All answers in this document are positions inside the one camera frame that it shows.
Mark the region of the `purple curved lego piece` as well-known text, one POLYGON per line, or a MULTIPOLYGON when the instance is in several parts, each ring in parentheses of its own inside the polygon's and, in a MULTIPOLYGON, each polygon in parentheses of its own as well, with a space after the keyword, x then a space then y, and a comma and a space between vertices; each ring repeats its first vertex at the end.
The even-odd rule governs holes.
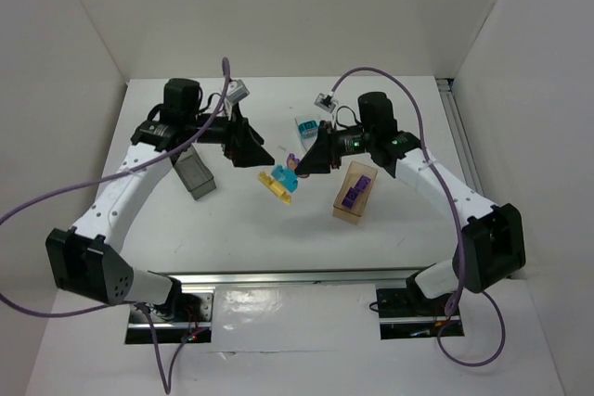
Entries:
POLYGON ((352 209, 359 195, 353 187, 350 187, 342 199, 342 206, 349 210, 352 209))

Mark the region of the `purple lego brick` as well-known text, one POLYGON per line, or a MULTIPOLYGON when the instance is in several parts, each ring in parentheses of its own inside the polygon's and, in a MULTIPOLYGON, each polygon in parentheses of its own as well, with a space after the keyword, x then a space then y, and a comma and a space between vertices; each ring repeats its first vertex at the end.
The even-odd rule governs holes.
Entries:
POLYGON ((371 184, 371 179, 365 175, 361 175, 354 185, 354 190, 360 194, 364 193, 371 184))

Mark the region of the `aluminium rail right side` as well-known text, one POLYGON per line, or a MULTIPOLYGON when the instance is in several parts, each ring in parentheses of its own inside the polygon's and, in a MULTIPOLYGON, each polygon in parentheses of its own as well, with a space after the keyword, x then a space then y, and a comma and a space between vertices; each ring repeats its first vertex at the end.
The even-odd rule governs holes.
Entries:
MULTIPOLYGON (((454 138, 464 181, 473 191, 482 193, 483 189, 471 153, 470 143, 452 92, 452 82, 451 79, 436 79, 437 89, 442 99, 450 131, 454 138)), ((467 238, 471 242, 471 246, 466 248, 466 253, 471 256, 471 281, 472 283, 476 283, 477 286, 480 285, 481 290, 492 286, 488 282, 480 284, 479 273, 488 273, 488 268, 496 259, 494 252, 494 228, 494 222, 487 220, 481 224, 473 223, 467 231, 467 238)))

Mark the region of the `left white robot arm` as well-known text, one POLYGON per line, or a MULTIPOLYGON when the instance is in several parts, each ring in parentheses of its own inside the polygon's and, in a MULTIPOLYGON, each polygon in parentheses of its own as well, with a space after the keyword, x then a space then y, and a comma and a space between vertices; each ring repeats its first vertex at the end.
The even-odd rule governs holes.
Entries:
POLYGON ((67 230, 54 229, 45 246, 58 288, 109 306, 143 303, 172 319, 191 297, 179 280, 132 267, 121 255, 124 240, 157 184, 194 143, 217 144, 236 168, 271 166, 263 138, 243 117, 249 94, 232 80, 213 112, 201 104, 198 82, 173 78, 163 101, 138 125, 114 180, 67 230))

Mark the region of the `amber translucent container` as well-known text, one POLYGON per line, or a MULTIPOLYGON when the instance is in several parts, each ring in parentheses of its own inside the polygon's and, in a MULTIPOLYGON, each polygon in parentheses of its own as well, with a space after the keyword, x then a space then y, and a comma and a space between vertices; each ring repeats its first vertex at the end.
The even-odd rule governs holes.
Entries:
POLYGON ((349 224, 359 224, 377 174, 376 168, 352 161, 334 200, 332 216, 349 224))

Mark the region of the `purple rounded printed lego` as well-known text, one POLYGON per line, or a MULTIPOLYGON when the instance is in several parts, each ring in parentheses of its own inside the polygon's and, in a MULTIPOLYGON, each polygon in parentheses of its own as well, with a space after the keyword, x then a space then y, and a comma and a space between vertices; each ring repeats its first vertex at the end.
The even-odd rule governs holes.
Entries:
POLYGON ((302 178, 302 179, 308 178, 309 177, 308 174, 297 174, 295 172, 299 163, 300 163, 300 160, 293 153, 290 153, 286 159, 286 166, 290 170, 290 172, 292 173, 292 175, 294 177, 302 178))

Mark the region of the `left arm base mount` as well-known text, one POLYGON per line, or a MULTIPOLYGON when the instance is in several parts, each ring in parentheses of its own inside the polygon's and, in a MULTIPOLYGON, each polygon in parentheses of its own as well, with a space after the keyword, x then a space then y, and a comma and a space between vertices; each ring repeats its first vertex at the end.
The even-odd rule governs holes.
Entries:
MULTIPOLYGON (((184 290, 191 298, 181 304, 174 315, 162 316, 148 305, 149 315, 160 344, 180 344, 185 338, 189 344, 206 344, 212 341, 212 320, 214 289, 190 287, 184 290)), ((130 306, 124 343, 126 345, 148 345, 152 343, 149 322, 142 311, 130 306)))

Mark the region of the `grey translucent container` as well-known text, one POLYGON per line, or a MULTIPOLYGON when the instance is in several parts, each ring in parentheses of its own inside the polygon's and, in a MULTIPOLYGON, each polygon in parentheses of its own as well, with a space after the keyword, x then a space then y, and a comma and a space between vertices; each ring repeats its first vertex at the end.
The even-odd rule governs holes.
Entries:
POLYGON ((194 200, 204 198, 216 189, 212 172, 193 146, 181 153, 174 164, 174 170, 194 200))

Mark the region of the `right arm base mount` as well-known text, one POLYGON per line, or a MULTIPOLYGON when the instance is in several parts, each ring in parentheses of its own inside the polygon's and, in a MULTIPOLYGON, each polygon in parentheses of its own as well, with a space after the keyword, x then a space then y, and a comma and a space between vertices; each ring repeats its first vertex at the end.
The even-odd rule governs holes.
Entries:
POLYGON ((378 288, 368 308, 379 317, 381 340, 463 337, 459 310, 447 316, 450 294, 433 300, 413 300, 404 288, 378 288))

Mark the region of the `aluminium rail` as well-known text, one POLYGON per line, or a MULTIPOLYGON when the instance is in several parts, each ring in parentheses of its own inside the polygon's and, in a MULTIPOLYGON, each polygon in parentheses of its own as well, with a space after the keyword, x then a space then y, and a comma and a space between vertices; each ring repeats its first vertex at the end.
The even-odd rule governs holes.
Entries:
POLYGON ((354 283, 400 283, 416 272, 410 268, 333 269, 302 271, 260 272, 194 272, 165 273, 182 284, 198 287, 231 286, 281 286, 281 285, 335 285, 354 283))
MULTIPOLYGON (((452 92, 452 82, 451 79, 436 79, 437 89, 442 99, 450 131, 454 138, 464 181, 473 191, 482 193, 483 189, 471 153, 470 143, 452 92)), ((471 246, 466 248, 466 253, 471 256, 471 281, 472 283, 476 283, 477 286, 480 285, 481 290, 492 286, 488 282, 480 284, 479 273, 488 273, 488 268, 496 259, 494 252, 494 228, 494 222, 487 220, 481 224, 473 223, 467 231, 467 238, 471 242, 471 246)))

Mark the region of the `yellow lego pieces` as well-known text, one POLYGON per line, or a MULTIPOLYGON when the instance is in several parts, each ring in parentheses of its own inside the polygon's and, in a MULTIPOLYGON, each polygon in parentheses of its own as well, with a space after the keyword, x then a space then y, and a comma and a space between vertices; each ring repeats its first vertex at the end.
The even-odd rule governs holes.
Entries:
POLYGON ((292 196, 289 190, 274 177, 268 175, 266 172, 261 171, 257 176, 260 183, 268 189, 279 201, 286 205, 290 205, 292 196))

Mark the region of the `small teal lego brick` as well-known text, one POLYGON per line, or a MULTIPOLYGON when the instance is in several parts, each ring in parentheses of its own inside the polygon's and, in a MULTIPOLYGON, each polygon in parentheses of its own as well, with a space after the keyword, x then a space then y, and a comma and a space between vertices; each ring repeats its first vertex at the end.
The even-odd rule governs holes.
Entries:
POLYGON ((290 194, 292 194, 298 187, 298 176, 294 171, 282 165, 277 165, 271 171, 272 177, 279 182, 290 194))

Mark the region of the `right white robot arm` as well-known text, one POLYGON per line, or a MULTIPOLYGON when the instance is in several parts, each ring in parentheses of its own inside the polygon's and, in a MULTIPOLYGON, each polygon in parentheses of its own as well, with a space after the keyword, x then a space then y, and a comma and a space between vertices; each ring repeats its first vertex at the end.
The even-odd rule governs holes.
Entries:
POLYGON ((458 218, 453 258, 407 280, 413 301, 435 300, 460 287, 479 294, 524 267, 523 223, 514 206, 498 206, 481 196, 423 150, 415 135, 399 130, 392 101, 383 92, 365 93, 357 105, 358 123, 342 130, 328 121, 319 124, 316 140, 296 172, 329 173, 341 166, 343 157, 367 153, 443 215, 458 218))

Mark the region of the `aluminium rail front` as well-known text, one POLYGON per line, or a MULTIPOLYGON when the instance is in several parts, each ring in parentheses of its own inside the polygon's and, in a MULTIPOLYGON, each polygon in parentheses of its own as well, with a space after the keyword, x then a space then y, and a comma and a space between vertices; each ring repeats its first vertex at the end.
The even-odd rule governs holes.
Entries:
POLYGON ((182 284, 198 287, 231 286, 281 286, 281 285, 335 285, 354 283, 400 283, 416 272, 410 268, 333 269, 302 271, 260 272, 194 272, 165 273, 182 284))

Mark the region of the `clear plastic container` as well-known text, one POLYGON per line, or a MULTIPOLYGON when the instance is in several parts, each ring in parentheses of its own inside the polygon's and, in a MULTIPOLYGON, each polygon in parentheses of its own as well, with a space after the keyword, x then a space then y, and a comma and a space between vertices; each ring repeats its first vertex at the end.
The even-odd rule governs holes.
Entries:
POLYGON ((302 114, 294 118, 296 133, 303 153, 307 152, 316 142, 320 122, 319 114, 302 114))

